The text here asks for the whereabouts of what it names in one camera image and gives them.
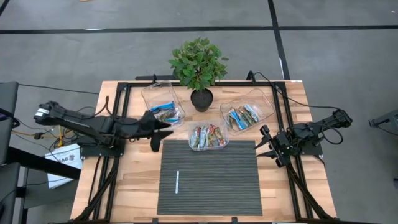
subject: white paper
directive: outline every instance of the white paper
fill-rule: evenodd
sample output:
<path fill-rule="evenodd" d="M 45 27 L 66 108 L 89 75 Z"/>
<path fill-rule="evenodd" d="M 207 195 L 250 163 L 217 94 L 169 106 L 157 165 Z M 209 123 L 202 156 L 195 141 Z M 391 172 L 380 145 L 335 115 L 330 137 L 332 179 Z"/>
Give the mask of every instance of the white paper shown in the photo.
<path fill-rule="evenodd" d="M 83 162 L 80 159 L 80 146 L 78 146 L 78 144 L 72 144 L 70 146 L 58 148 L 52 151 L 52 154 L 53 155 L 51 155 L 51 153 L 46 153 L 45 158 L 53 161 L 60 161 L 65 165 L 72 166 L 77 169 L 83 168 Z M 50 189 L 54 189 L 73 180 L 71 178 L 64 179 L 64 177 L 62 176 L 53 174 L 47 174 L 47 178 L 49 179 L 49 181 L 59 180 L 55 182 L 49 182 Z"/>

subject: clear plastic container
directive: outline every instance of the clear plastic container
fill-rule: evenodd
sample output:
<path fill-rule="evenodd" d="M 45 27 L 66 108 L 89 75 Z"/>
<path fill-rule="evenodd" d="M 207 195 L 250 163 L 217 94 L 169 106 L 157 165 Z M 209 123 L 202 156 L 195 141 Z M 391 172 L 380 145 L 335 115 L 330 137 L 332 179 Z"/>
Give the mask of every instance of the clear plastic container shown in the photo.
<path fill-rule="evenodd" d="M 177 95 L 174 92 L 173 86 L 169 81 L 159 81 L 153 85 L 145 87 L 141 91 L 142 97 L 147 105 L 148 110 L 159 105 L 164 105 L 170 102 L 174 102 L 175 109 L 179 113 L 178 121 L 166 122 L 171 124 L 173 127 L 183 124 L 185 112 L 178 100 Z"/>
<path fill-rule="evenodd" d="M 192 135 L 195 132 L 196 127 L 202 128 L 205 125 L 210 126 L 211 124 L 220 128 L 221 134 L 225 140 L 225 144 L 222 146 L 211 146 L 211 147 L 203 147 L 203 148 L 192 147 Z M 191 147 L 191 149 L 194 151 L 205 151 L 205 150 L 209 150 L 209 149 L 222 149 L 229 143 L 229 137 L 228 137 L 226 123 L 222 119 L 217 119 L 214 121 L 191 121 L 188 123 L 188 139 L 189 139 L 188 140 L 189 147 Z"/>
<path fill-rule="evenodd" d="M 238 109 L 240 106 L 244 105 L 249 105 L 255 111 L 255 113 L 259 117 L 259 121 L 252 125 L 249 125 L 247 128 L 244 129 L 239 129 L 236 125 L 233 125 L 232 127 L 228 125 L 228 114 L 231 108 Z M 274 107 L 271 105 L 265 94 L 258 88 L 253 89 L 246 95 L 235 98 L 229 103 L 221 104 L 220 110 L 227 124 L 228 131 L 233 136 L 237 136 L 247 131 L 248 129 L 251 129 L 254 126 L 262 123 L 266 118 L 268 118 L 275 112 Z"/>

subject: wooden table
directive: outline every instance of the wooden table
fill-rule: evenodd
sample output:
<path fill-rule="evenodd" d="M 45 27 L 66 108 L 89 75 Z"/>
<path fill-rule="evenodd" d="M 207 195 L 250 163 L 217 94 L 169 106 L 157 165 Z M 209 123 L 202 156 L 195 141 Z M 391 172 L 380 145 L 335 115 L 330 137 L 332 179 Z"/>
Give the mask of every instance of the wooden table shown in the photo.
<path fill-rule="evenodd" d="M 117 81 L 103 82 L 101 93 L 98 98 L 97 110 L 103 107 L 105 97 L 107 95 L 109 96 L 109 105 L 114 105 L 117 83 Z M 289 97 L 299 102 L 307 103 L 304 85 L 301 81 L 286 81 L 286 86 Z M 261 89 L 274 106 L 271 87 L 256 86 L 256 88 Z M 253 87 L 213 86 L 209 89 L 213 92 L 215 99 L 207 112 L 200 113 L 194 109 L 190 102 L 190 94 L 192 91 L 188 90 L 186 87 L 175 87 L 175 92 L 186 113 L 185 121 L 218 119 L 221 117 L 219 109 L 221 103 L 231 101 L 237 96 L 249 93 Z M 138 87 L 132 88 L 127 116 L 140 117 L 147 109 L 141 95 L 141 90 L 142 88 Z M 123 98 L 124 96 L 121 98 L 121 105 L 119 105 L 118 109 L 120 113 Z M 279 96 L 279 101 L 284 126 L 287 127 L 287 118 L 281 96 Z M 308 107 L 298 105 L 293 101 L 290 101 L 290 107 L 294 123 L 308 122 L 312 120 L 310 109 Z M 271 135 L 275 135 L 279 130 L 275 113 L 267 118 L 264 124 L 268 125 Z M 259 132 L 259 128 L 260 126 L 258 126 L 258 128 L 252 128 L 239 136 L 230 136 L 230 139 L 255 140 L 256 144 L 258 144 L 262 137 Z M 167 139 L 187 140 L 187 125 L 184 124 L 175 129 L 175 132 L 171 136 L 167 137 Z M 267 146 L 263 146 L 258 149 L 257 153 L 260 154 L 265 151 L 268 151 Z M 160 163 L 162 157 L 161 152 L 161 148 L 160 152 L 152 152 L 148 140 L 141 139 L 135 143 L 127 141 L 125 153 L 119 164 L 111 222 L 152 222 L 153 218 L 159 218 L 160 222 L 230 222 L 230 216 L 183 216 L 157 214 Z M 323 164 L 313 156 L 302 156 L 302 160 L 309 191 L 324 210 L 331 216 L 335 217 L 336 212 Z M 87 206 L 96 161 L 97 158 L 95 157 L 88 158 L 84 161 L 71 218 L 77 217 Z M 275 164 L 275 160 L 268 157 L 258 157 L 257 164 L 261 188 L 262 216 L 239 216 L 238 220 L 240 222 L 294 221 L 295 217 L 286 169 L 278 168 Z M 98 186 L 99 174 L 100 170 L 98 171 L 93 194 L 96 192 L 96 188 Z M 297 195 L 300 202 L 301 214 L 303 217 L 306 217 L 303 197 L 299 189 L 297 189 Z M 107 198 L 108 193 L 105 192 L 103 197 L 105 200 L 103 201 L 106 201 Z M 104 211 L 105 203 L 101 205 L 100 218 L 104 217 Z"/>

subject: concrete floor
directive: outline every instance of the concrete floor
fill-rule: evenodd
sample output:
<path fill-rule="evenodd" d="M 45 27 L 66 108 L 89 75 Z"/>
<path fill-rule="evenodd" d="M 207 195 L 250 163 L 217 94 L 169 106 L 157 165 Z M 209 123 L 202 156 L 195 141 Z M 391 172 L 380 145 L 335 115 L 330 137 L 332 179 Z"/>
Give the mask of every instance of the concrete floor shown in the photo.
<path fill-rule="evenodd" d="M 280 26 L 398 24 L 394 0 L 274 3 Z M 232 25 L 271 26 L 267 1 L 10 0 L 0 17 L 0 30 Z M 282 78 L 273 31 L 18 34 L 0 35 L 0 82 L 99 92 L 103 80 L 170 75 L 171 49 L 198 36 L 208 37 L 230 58 L 229 79 L 245 78 L 249 70 Z M 392 178 L 398 176 L 398 138 L 369 128 L 368 120 L 398 109 L 393 97 L 398 94 L 398 30 L 283 31 L 281 36 L 290 77 L 304 81 L 309 103 L 338 106 L 354 119 L 342 130 L 343 144 L 322 144 L 339 218 L 396 223 L 398 190 Z M 94 106 L 97 96 L 21 86 L 16 116 L 35 126 L 37 105 L 47 100 L 78 109 Z M 314 120 L 330 113 L 312 109 Z M 15 136 L 11 145 L 46 152 Z M 72 203 L 73 198 L 30 209 L 28 223 L 67 221 Z"/>

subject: green leaves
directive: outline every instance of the green leaves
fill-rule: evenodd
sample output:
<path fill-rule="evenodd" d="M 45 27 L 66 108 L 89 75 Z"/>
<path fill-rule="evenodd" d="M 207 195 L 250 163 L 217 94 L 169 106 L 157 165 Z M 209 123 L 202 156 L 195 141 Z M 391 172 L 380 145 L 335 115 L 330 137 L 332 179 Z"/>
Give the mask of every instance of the green leaves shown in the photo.
<path fill-rule="evenodd" d="M 215 84 L 216 78 L 223 78 L 227 72 L 226 65 L 221 64 L 221 50 L 205 38 L 186 41 L 179 49 L 173 49 L 173 75 L 180 80 L 181 85 L 194 90 L 203 90 Z"/>

